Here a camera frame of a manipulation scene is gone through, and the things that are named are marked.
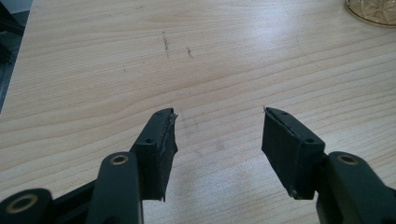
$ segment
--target scratch mark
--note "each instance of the scratch mark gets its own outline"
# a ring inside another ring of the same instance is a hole
[[[282,6],[283,7],[283,9],[286,11],[286,13],[291,17],[291,15],[290,15],[290,13],[288,12],[288,10],[284,7],[284,6]]]
[[[66,188],[64,192],[68,192],[69,189],[72,188],[78,181],[79,181],[79,177],[77,177],[77,180],[72,181],[72,183]]]
[[[217,151],[223,151],[224,149],[225,149],[225,146],[222,144],[221,141],[218,141],[218,142],[216,143],[216,150],[217,150]]]
[[[305,57],[310,63],[312,63],[312,64],[313,64],[315,67],[317,67],[318,69],[323,70],[322,67],[320,67],[320,66],[319,66],[317,63],[315,63],[314,61],[312,61],[312,60],[308,57],[308,55],[306,55],[306,53],[303,51],[303,49],[302,49],[301,46],[300,46],[299,34],[300,34],[300,32],[297,32],[297,35],[296,35],[296,40],[297,40],[297,47],[298,47],[298,49],[300,50],[300,52],[304,55],[304,57]]]
[[[191,50],[190,50],[189,47],[187,47],[187,53],[189,54],[189,57],[190,57],[190,58],[194,58],[194,57],[192,57]]]
[[[168,43],[168,40],[166,39],[166,36],[165,36],[165,31],[163,31],[163,44],[165,45],[165,51],[166,51],[166,57],[167,58],[169,58],[169,52],[168,52],[168,50],[169,50],[169,43]]]

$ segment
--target wooden table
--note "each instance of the wooden table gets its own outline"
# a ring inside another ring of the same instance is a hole
[[[396,188],[396,30],[343,0],[35,0],[0,116],[0,200],[96,178],[156,110],[179,114],[146,223],[318,223],[261,151],[264,105]]]

